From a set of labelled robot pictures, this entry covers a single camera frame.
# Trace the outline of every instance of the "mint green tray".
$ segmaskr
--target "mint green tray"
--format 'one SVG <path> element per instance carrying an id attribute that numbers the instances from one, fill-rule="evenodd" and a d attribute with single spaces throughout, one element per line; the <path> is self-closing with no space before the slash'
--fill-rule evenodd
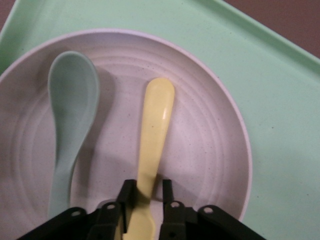
<path id="1" fill-rule="evenodd" d="M 123 28 L 191 52 L 228 88 L 253 157 L 243 222 L 267 239 L 320 236 L 320 60 L 221 0 L 17 0 L 0 73 L 62 34 Z"/>

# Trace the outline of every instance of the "spoon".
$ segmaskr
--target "spoon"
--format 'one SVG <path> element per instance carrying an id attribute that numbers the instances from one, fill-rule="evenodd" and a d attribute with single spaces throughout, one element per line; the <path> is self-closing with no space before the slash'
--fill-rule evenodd
<path id="1" fill-rule="evenodd" d="M 99 78 L 95 66 L 79 52 L 61 53 L 51 65 L 48 92 L 56 137 L 50 219 L 70 207 L 76 158 L 97 112 Z"/>
<path id="2" fill-rule="evenodd" d="M 146 87 L 140 136 L 139 166 L 135 208 L 124 240 L 153 240 L 155 221 L 150 201 L 167 135 L 175 89 L 166 78 L 156 78 Z"/>

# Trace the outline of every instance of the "speckled plate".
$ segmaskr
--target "speckled plate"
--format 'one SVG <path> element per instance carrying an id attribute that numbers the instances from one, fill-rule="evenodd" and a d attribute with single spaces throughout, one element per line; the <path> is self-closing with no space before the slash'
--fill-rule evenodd
<path id="1" fill-rule="evenodd" d="M 136 178 L 144 92 L 153 78 L 175 87 L 152 214 L 162 221 L 161 179 L 195 209 L 214 204 L 242 219 L 252 159 L 241 114 L 221 81 L 180 47 L 141 32 L 91 29 L 48 41 L 0 77 L 0 239 L 14 239 L 47 219 L 55 134 L 47 80 L 63 51 L 87 55 L 100 76 L 93 127 L 76 163 L 71 206 L 93 211 Z"/>

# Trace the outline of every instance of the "spoon bowl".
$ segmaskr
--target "spoon bowl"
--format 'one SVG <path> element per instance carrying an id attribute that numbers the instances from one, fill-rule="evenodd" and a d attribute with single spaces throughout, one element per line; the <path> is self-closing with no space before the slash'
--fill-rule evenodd
<path id="1" fill-rule="evenodd" d="M 70 207 L 77 155 L 97 113 L 99 77 L 95 66 L 79 52 L 61 53 L 51 65 L 48 92 L 56 137 L 48 209 L 48 217 L 52 218 Z"/>

